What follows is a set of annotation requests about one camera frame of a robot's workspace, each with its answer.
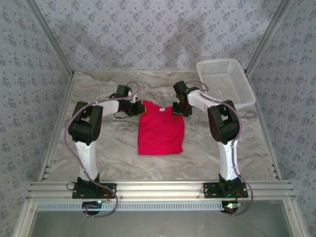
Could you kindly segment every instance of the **wallpaper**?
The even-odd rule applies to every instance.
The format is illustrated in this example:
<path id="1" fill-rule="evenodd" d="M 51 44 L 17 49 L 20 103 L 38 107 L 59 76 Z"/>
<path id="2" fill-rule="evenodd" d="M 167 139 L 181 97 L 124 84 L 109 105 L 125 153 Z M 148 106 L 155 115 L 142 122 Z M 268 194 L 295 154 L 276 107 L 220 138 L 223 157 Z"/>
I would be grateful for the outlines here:
<path id="1" fill-rule="evenodd" d="M 75 71 L 247 66 L 279 0 L 37 0 Z"/>
<path id="2" fill-rule="evenodd" d="M 253 81 L 278 165 L 316 236 L 316 2 L 295 1 Z"/>
<path id="3" fill-rule="evenodd" d="M 0 4 L 0 236 L 39 177 L 69 77 L 22 0 Z"/>

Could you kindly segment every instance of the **folded shirt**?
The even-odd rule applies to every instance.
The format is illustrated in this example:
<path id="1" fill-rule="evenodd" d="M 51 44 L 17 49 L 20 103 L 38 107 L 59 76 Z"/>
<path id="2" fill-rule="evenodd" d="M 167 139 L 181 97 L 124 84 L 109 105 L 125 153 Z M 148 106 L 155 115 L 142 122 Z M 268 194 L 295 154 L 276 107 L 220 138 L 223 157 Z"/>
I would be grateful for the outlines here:
<path id="1" fill-rule="evenodd" d="M 139 155 L 168 155 L 183 152 L 184 121 L 173 116 L 172 106 L 161 108 L 144 101 L 146 112 L 141 115 L 138 128 Z"/>

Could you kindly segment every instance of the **gray marble tabletop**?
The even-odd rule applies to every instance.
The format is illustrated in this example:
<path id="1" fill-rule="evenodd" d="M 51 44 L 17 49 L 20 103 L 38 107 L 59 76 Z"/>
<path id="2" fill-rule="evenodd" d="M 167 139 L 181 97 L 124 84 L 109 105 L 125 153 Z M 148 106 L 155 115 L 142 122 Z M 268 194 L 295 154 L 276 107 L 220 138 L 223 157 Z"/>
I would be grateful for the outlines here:
<path id="1" fill-rule="evenodd" d="M 118 84 L 136 81 L 140 84 L 141 100 L 150 100 L 161 107 L 176 102 L 173 85 L 180 80 L 199 80 L 196 72 L 126 71 L 75 73 L 74 87 L 67 105 L 69 121 L 78 101 L 103 99 L 116 91 Z M 274 179 L 272 162 L 254 106 L 238 111 L 243 132 L 238 142 L 238 167 L 248 180 Z M 193 108 L 193 115 L 185 120 L 183 152 L 179 155 L 137 155 L 139 117 L 117 119 L 103 117 L 96 145 L 97 165 L 103 180 L 216 180 L 220 170 L 217 143 L 213 140 L 207 115 Z M 49 180 L 75 180 L 79 164 L 67 150 L 63 130 L 51 161 Z M 68 136 L 71 147 L 74 142 Z"/>

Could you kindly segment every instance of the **cable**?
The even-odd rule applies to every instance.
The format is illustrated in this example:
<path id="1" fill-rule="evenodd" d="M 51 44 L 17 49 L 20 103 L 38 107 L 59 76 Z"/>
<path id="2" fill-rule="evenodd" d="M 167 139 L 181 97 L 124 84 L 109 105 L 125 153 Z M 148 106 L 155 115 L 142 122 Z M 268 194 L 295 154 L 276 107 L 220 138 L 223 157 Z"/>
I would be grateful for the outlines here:
<path id="1" fill-rule="evenodd" d="M 245 180 L 241 177 L 241 175 L 238 173 L 238 171 L 237 171 L 237 169 L 236 169 L 235 160 L 234 160 L 234 156 L 235 156 L 234 143 L 235 143 L 235 141 L 238 140 L 238 138 L 240 137 L 241 132 L 242 132 L 241 117 L 240 117 L 240 115 L 237 113 L 237 111 L 236 111 L 232 106 L 226 104 L 225 102 L 219 101 L 219 100 L 215 100 L 215 99 L 211 99 L 210 97 L 205 96 L 202 92 L 200 93 L 200 96 L 201 96 L 202 98 L 208 100 L 208 101 L 211 101 L 211 102 L 214 102 L 214 103 L 219 103 L 219 104 L 222 104 L 222 105 L 228 107 L 229 109 L 231 109 L 231 110 L 234 112 L 234 114 L 235 114 L 235 115 L 237 116 L 237 118 L 238 118 L 238 122 L 239 122 L 239 132 L 238 132 L 237 136 L 236 136 L 236 137 L 233 139 L 233 141 L 232 141 L 232 163 L 233 163 L 234 172 L 235 172 L 235 174 L 237 175 L 238 179 L 240 179 L 242 182 L 244 182 L 244 183 L 249 187 L 249 190 L 250 190 L 250 193 L 251 193 L 250 204 L 246 207 L 245 210 L 243 210 L 243 211 L 241 211 L 241 212 L 239 212 L 239 213 L 237 213 L 237 214 L 229 214 L 229 215 L 231 215 L 231 216 L 240 216 L 240 215 L 246 213 L 246 212 L 250 209 L 250 207 L 251 207 L 251 205 L 252 205 L 252 203 L 253 203 L 253 190 L 252 190 L 252 187 L 251 187 L 251 185 L 250 185 L 247 181 L 245 181 Z"/>
<path id="2" fill-rule="evenodd" d="M 92 217 L 92 218 L 100 218 L 100 217 L 106 217 L 106 216 L 109 216 L 111 214 L 113 214 L 116 210 L 116 208 L 118 207 L 118 203 L 119 203 L 119 199 L 118 199 L 118 196 L 115 192 L 112 191 L 112 189 L 109 189 L 108 187 L 106 186 L 103 186 L 102 184 L 99 184 L 97 182 L 95 182 L 90 176 L 89 174 L 87 173 L 86 169 L 84 168 L 83 166 L 83 163 L 80 159 L 80 157 L 76 154 L 76 152 L 69 146 L 68 142 L 67 142 L 67 132 L 68 132 L 68 129 L 70 127 L 70 125 L 73 123 L 74 119 L 83 111 L 85 110 L 87 107 L 91 106 L 91 105 L 95 105 L 95 104 L 98 104 L 98 103 L 102 103 L 102 102 L 106 102 L 106 101 L 111 101 L 111 100 L 124 100 L 124 99 L 129 99 L 129 98 L 133 98 L 134 95 L 137 95 L 138 91 L 139 91 L 139 84 L 134 82 L 134 81 L 131 81 L 129 82 L 127 85 L 131 84 L 131 83 L 134 83 L 137 85 L 137 90 L 134 94 L 131 94 L 129 96 L 126 96 L 126 97 L 123 97 L 123 98 L 106 98 L 106 99 L 103 99 L 103 100 L 99 100 L 99 101 L 96 101 L 96 102 L 91 102 L 91 103 L 88 103 L 86 104 L 85 106 L 83 106 L 82 108 L 80 108 L 73 116 L 72 118 L 69 120 L 69 122 L 67 123 L 66 125 L 66 128 L 65 128 L 65 131 L 64 131 L 64 142 L 65 142 L 65 145 L 66 147 L 68 148 L 68 150 L 76 157 L 76 159 L 78 160 L 79 164 L 80 164 L 80 167 L 82 168 L 84 174 L 87 176 L 87 178 L 89 179 L 89 181 L 91 181 L 91 183 L 111 192 L 114 196 L 115 196 L 115 199 L 116 199 L 116 203 L 115 203 L 115 206 L 114 208 L 106 213 L 106 214 L 103 214 L 103 215 L 98 215 L 98 216 L 92 216 L 92 215 L 89 215 L 86 211 L 86 215 L 89 216 L 89 217 Z"/>
<path id="3" fill-rule="evenodd" d="M 199 191 L 204 194 L 205 193 L 205 187 L 202 186 L 202 188 L 200 188 Z"/>
<path id="4" fill-rule="evenodd" d="M 125 116 L 125 117 L 117 117 L 117 116 L 115 116 L 117 113 L 114 113 L 114 114 L 113 114 L 113 116 L 114 116 L 116 119 L 126 119 L 126 118 L 128 118 L 128 115 Z"/>
<path id="5" fill-rule="evenodd" d="M 205 83 L 203 83 L 202 81 L 199 81 L 199 80 L 190 80 L 190 81 L 186 82 L 186 84 L 187 84 L 187 83 L 195 83 L 195 82 L 196 82 L 196 83 L 199 83 L 199 84 L 201 84 L 201 85 L 204 85 L 205 89 L 201 89 L 202 92 L 204 92 L 204 91 L 209 91 L 208 86 L 207 86 Z"/>
<path id="6" fill-rule="evenodd" d="M 241 199 L 242 199 L 241 205 L 243 205 L 243 196 L 240 194 L 240 192 L 236 192 L 236 194 L 241 197 Z"/>
<path id="7" fill-rule="evenodd" d="M 75 182 L 69 182 L 68 184 L 66 184 L 66 189 L 68 189 L 69 191 L 74 190 L 74 189 L 70 189 L 70 188 L 68 188 L 68 185 L 69 185 L 69 184 L 71 184 L 71 183 L 75 184 Z"/>

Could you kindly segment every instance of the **white plastic basket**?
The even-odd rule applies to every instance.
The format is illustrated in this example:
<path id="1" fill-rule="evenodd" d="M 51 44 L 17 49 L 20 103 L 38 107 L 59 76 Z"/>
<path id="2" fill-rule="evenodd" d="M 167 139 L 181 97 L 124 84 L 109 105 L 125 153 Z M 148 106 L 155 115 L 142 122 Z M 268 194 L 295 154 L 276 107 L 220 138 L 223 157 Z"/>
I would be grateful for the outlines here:
<path id="1" fill-rule="evenodd" d="M 200 61 L 197 72 L 200 81 L 209 88 L 205 94 L 214 99 L 231 100 L 237 110 L 256 102 L 248 79 L 236 59 Z"/>

